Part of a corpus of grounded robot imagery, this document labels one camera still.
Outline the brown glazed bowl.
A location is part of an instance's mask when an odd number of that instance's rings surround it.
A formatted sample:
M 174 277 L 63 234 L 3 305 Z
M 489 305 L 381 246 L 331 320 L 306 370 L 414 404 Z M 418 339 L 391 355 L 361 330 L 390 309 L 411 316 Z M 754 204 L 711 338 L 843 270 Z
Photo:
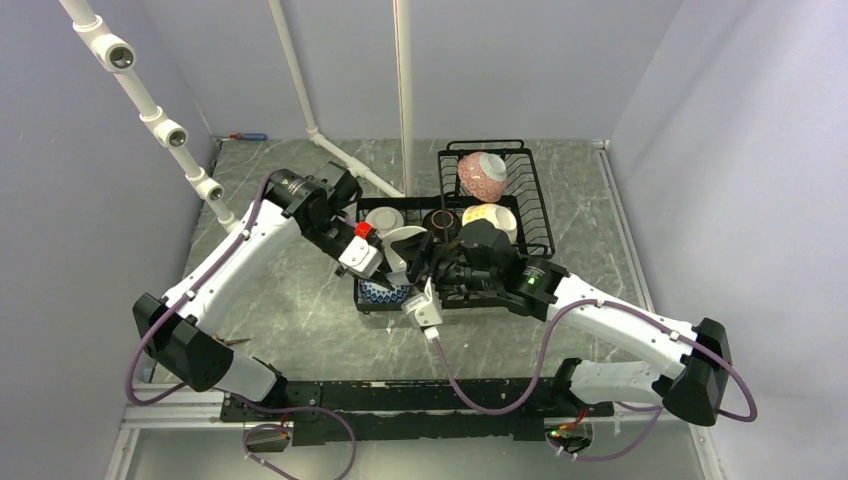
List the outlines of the brown glazed bowl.
M 424 216 L 422 227 L 433 235 L 436 242 L 450 242 L 458 235 L 462 223 L 453 211 L 437 209 Z

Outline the teal white bowl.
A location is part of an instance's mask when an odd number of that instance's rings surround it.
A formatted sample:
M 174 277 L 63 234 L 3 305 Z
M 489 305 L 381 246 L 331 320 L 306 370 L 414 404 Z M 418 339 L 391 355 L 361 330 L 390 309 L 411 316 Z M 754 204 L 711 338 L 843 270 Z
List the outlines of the teal white bowl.
M 402 213 L 388 206 L 380 206 L 370 210 L 365 216 L 365 222 L 379 232 L 389 232 L 405 225 Z

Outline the orange geometric patterned bowl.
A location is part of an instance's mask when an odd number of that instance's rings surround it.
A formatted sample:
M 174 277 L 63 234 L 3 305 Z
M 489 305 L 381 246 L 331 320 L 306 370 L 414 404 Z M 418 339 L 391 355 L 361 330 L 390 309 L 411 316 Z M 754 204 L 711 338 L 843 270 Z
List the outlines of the orange geometric patterned bowl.
M 409 285 L 385 287 L 374 281 L 361 281 L 359 292 L 362 302 L 369 305 L 397 305 L 403 303 L 410 294 Z

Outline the blue yellow patterned bowl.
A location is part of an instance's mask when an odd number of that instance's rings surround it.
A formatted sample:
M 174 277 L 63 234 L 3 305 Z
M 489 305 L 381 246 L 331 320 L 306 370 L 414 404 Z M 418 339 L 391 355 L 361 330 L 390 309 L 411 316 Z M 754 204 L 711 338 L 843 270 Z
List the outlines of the blue yellow patterned bowl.
M 518 220 L 509 208 L 498 204 L 485 203 L 464 210 L 461 218 L 463 226 L 477 220 L 488 221 L 495 228 L 505 232 L 512 244 L 517 243 Z

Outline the red patterned bowl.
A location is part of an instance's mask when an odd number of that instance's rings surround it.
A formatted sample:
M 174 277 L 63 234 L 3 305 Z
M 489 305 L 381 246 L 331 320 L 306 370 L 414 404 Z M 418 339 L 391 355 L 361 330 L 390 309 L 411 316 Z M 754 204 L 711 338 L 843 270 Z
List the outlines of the red patterned bowl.
M 458 163 L 461 187 L 484 203 L 497 203 L 507 186 L 507 167 L 503 158 L 488 152 L 474 152 Z

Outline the ribbed white bowl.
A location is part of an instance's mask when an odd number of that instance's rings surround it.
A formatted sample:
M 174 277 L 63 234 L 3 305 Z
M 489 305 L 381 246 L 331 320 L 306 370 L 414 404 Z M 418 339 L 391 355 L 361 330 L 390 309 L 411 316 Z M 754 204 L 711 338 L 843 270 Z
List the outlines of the ribbed white bowl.
M 383 260 L 378 271 L 385 274 L 405 272 L 418 255 L 426 233 L 427 230 L 420 226 L 404 226 L 382 232 Z

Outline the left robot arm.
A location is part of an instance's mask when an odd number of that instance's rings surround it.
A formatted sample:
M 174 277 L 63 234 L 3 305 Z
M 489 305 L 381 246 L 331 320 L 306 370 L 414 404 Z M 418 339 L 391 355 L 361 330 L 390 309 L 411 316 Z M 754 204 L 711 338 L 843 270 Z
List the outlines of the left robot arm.
M 215 335 L 245 284 L 292 241 L 304 238 L 334 260 L 363 246 L 342 218 L 362 193 L 358 180 L 335 162 L 316 176 L 288 169 L 266 174 L 245 216 L 194 271 L 162 296 L 144 294 L 135 302 L 140 343 L 130 366 L 148 356 L 182 386 L 222 390 L 240 397 L 261 419 L 279 417 L 289 403 L 287 378 Z

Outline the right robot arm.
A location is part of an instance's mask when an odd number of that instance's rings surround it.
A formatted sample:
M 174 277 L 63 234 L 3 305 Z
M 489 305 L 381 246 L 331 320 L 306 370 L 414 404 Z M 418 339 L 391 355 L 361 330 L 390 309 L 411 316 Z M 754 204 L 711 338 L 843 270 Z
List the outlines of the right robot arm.
M 382 238 L 392 280 L 416 287 L 404 313 L 435 346 L 443 322 L 438 294 L 448 286 L 487 295 L 498 306 L 546 323 L 538 353 L 546 358 L 560 324 L 583 330 L 634 355 L 632 362 L 563 361 L 551 388 L 557 411 L 574 415 L 603 402 L 659 405 L 678 419 L 709 427 L 731 417 L 722 407 L 728 382 L 747 387 L 732 366 L 725 327 L 710 318 L 675 320 L 607 294 L 547 259 L 520 253 L 502 230 L 475 220 L 435 242 L 424 228 Z

